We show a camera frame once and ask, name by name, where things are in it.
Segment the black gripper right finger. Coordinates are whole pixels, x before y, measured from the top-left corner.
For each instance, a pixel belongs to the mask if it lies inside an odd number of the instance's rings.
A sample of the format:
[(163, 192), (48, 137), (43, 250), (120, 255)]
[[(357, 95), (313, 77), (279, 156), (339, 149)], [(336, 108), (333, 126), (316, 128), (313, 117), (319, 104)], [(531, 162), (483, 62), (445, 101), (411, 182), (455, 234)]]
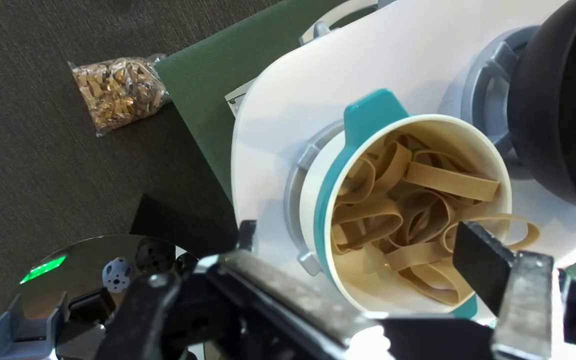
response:
[(557, 296), (552, 256), (511, 252), (482, 227), (459, 222), (453, 269), (496, 316), (494, 360), (552, 360)]

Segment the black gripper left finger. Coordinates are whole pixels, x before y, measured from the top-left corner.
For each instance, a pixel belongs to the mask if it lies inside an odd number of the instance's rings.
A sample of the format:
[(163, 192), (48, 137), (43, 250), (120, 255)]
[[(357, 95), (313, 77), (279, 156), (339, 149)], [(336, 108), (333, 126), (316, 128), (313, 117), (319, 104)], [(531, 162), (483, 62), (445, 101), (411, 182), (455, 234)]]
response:
[(129, 286), (94, 360), (181, 360), (200, 342), (211, 342), (226, 360), (246, 360), (243, 328), (237, 278), (180, 256)]

